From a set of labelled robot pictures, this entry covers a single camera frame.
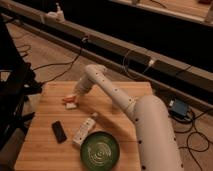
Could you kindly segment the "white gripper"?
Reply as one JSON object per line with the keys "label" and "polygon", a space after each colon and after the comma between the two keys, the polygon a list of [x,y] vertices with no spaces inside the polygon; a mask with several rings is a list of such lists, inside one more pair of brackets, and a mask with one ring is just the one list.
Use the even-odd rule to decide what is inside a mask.
{"label": "white gripper", "polygon": [[73,94],[76,98],[79,98],[90,91],[90,81],[80,79],[73,89]]}

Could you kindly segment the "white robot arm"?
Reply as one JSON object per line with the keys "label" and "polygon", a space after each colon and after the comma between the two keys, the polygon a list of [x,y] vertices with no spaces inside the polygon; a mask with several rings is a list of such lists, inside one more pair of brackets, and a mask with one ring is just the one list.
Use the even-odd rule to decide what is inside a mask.
{"label": "white robot arm", "polygon": [[134,124],[141,171],[184,171],[175,133],[164,102],[155,95],[133,99],[106,76],[104,65],[87,65],[73,92],[87,94],[98,85]]}

